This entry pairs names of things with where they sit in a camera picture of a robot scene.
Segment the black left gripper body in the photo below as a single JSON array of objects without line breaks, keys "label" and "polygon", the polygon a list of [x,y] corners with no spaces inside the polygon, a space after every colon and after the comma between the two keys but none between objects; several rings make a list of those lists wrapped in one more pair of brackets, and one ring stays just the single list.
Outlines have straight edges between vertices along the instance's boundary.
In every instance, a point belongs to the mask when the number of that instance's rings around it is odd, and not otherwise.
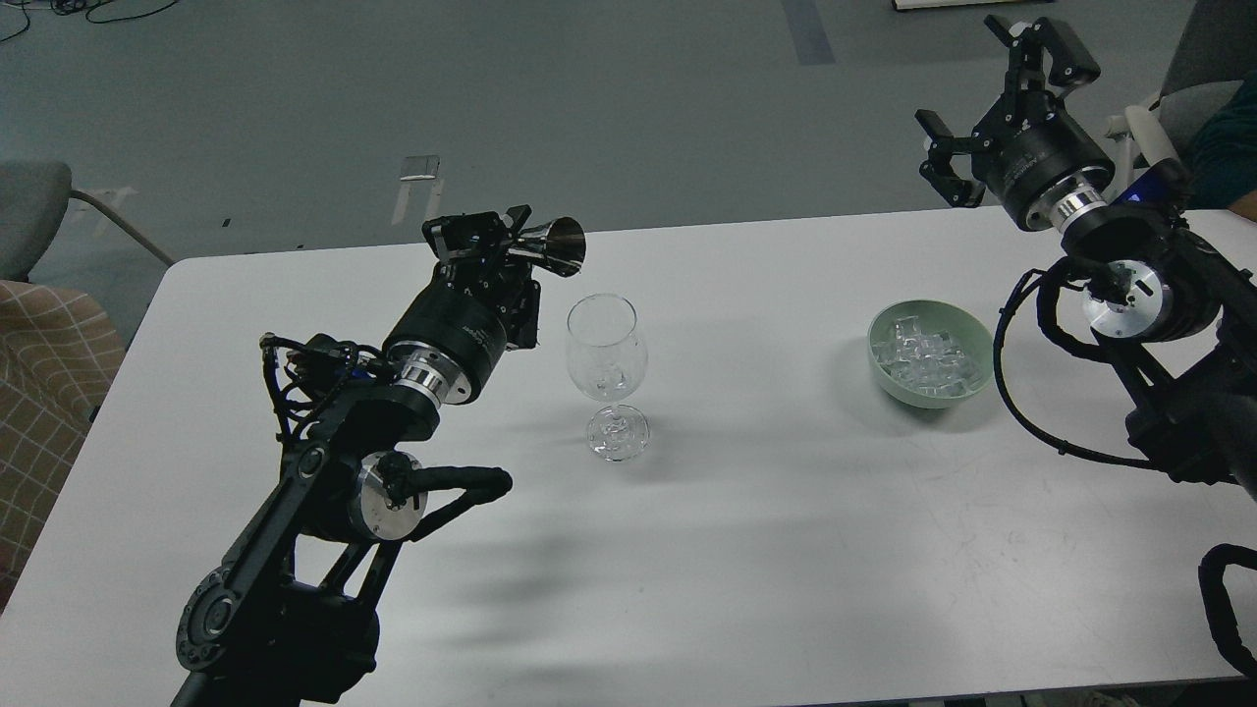
[{"label": "black left gripper body", "polygon": [[474,403],[508,352],[507,309],[530,279],[533,268],[434,270],[383,341],[397,381],[425,390],[437,406]]}]

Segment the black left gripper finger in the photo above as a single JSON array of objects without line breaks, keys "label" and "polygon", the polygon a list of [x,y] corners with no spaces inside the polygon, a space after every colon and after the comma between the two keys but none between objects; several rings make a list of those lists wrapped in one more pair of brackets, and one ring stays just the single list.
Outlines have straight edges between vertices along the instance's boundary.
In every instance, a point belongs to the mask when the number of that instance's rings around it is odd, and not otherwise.
[{"label": "black left gripper finger", "polygon": [[530,279],[520,288],[515,303],[507,309],[507,350],[530,350],[537,346],[541,315],[541,286]]},{"label": "black left gripper finger", "polygon": [[424,221],[424,242],[436,258],[432,270],[463,264],[489,270],[530,270],[522,255],[512,254],[512,247],[517,244],[522,225],[529,216],[529,205],[517,205],[508,208],[504,218],[497,211],[485,211]]}]

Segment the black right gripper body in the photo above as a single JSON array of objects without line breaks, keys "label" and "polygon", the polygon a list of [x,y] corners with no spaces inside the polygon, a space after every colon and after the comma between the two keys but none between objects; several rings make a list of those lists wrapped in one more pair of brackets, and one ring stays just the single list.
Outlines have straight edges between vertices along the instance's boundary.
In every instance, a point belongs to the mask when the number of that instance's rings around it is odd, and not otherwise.
[{"label": "black right gripper body", "polygon": [[1112,182],[1115,164],[1104,148],[1063,111],[1041,120],[1006,121],[993,109],[970,131],[980,151],[970,155],[970,174],[996,198],[1023,231],[1046,230],[1046,192],[1081,175],[1091,187]]}]

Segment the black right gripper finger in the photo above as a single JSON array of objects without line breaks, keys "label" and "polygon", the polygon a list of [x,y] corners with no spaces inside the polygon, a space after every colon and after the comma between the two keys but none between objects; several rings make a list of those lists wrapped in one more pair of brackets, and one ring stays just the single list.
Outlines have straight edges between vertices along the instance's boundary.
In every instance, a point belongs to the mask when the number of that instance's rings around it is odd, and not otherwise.
[{"label": "black right gripper finger", "polygon": [[948,130],[933,109],[916,109],[914,118],[926,135],[926,156],[918,174],[950,208],[978,208],[985,196],[985,185],[960,177],[953,160],[957,156],[984,155],[991,151],[991,133],[985,125],[977,125],[968,136]]},{"label": "black right gripper finger", "polygon": [[984,26],[1009,50],[1003,89],[994,103],[1001,118],[1027,118],[1033,109],[1043,113],[1058,109],[1073,91],[1101,75],[1097,60],[1063,20],[1038,18],[1014,23],[987,15]]}]

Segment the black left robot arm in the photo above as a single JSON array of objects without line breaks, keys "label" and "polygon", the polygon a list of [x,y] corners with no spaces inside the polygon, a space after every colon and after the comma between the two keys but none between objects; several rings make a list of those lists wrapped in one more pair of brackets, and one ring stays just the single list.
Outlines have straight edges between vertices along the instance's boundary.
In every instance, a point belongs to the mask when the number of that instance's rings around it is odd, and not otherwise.
[{"label": "black left robot arm", "polygon": [[512,491],[502,468],[424,465],[403,443],[480,398],[503,353],[534,348],[535,268],[582,268],[574,219],[529,216],[518,205],[427,220],[431,281],[380,348],[260,338],[280,473],[181,613],[189,676],[175,706],[333,704],[375,671],[377,605],[403,545]]}]

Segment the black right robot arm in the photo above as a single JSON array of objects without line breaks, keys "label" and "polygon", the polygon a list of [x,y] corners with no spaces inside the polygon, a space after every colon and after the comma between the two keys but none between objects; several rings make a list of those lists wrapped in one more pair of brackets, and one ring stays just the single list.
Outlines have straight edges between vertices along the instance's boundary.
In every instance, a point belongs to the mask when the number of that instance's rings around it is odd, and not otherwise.
[{"label": "black right robot arm", "polygon": [[[1011,320],[1036,299],[1040,331],[1066,353],[1110,366],[1134,403],[1131,468],[1175,482],[1256,491],[1256,296],[1253,277],[1188,228],[1189,174],[1151,111],[1128,107],[1110,133],[1126,138],[1125,166],[1110,160],[1066,111],[1070,92],[1100,75],[1068,24],[1040,18],[985,26],[1009,53],[1001,94],[973,130],[953,135],[919,109],[926,135],[920,175],[952,208],[996,198],[1014,226],[1055,229],[1063,258],[1029,270],[1011,291],[994,332],[1001,353]],[[1105,198],[1117,187],[1115,198]]]}]

